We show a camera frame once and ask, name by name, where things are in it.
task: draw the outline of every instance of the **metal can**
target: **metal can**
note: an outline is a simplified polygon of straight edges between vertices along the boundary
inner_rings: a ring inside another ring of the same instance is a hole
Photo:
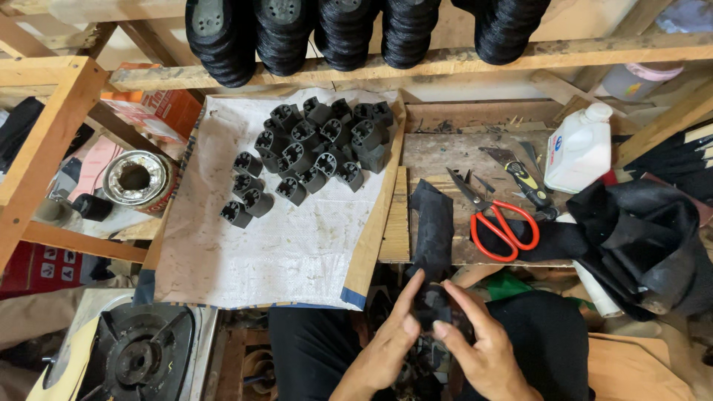
[[[177,177],[178,168],[166,157],[129,151],[106,166],[103,188],[114,203],[152,215],[166,209]]]

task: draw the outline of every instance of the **cardboard box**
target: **cardboard box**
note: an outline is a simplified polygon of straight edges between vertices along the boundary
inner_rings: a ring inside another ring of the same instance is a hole
[[[119,69],[159,67],[160,64],[122,63]],[[185,89],[102,93],[101,99],[128,120],[168,143],[188,143],[203,107]]]

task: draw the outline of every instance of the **scissor blade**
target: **scissor blade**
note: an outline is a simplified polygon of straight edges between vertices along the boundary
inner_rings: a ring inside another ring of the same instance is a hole
[[[448,174],[451,175],[451,179],[456,184],[458,189],[461,190],[461,192],[466,196],[466,198],[468,198],[468,200],[470,202],[477,204],[482,201],[482,198],[479,196],[479,194],[476,192],[476,190],[473,189],[473,187],[464,183],[463,180],[458,178],[456,173],[453,172],[453,170],[451,170],[450,168],[446,167],[446,170],[448,170]]]

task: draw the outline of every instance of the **paper sheet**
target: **paper sheet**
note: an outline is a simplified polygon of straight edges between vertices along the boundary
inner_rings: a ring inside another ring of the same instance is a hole
[[[388,101],[396,92],[333,92],[311,88],[287,99],[209,98],[198,140],[166,225],[156,271],[155,300],[241,308],[297,302],[358,309],[340,299],[352,252],[381,190],[384,172],[363,171],[352,193],[337,179],[308,195],[300,207],[275,195],[276,174],[260,174],[275,200],[272,210],[243,230],[218,214],[231,192],[235,156],[249,151],[276,106],[317,96],[331,104]],[[391,128],[391,136],[396,124]]]

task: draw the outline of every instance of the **metal blade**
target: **metal blade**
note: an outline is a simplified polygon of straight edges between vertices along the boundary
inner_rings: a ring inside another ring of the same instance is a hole
[[[500,163],[501,166],[505,167],[511,161],[518,161],[518,157],[515,156],[513,151],[508,149],[498,149],[498,148],[478,148],[479,151],[486,152],[491,158]]]
[[[483,198],[478,194],[478,192],[470,185],[466,184],[458,178],[456,173],[453,172],[450,168],[446,167],[446,170],[448,170],[448,174],[451,175],[451,179],[453,182],[456,184],[459,190],[468,198],[470,202],[472,202],[476,207],[483,201]]]

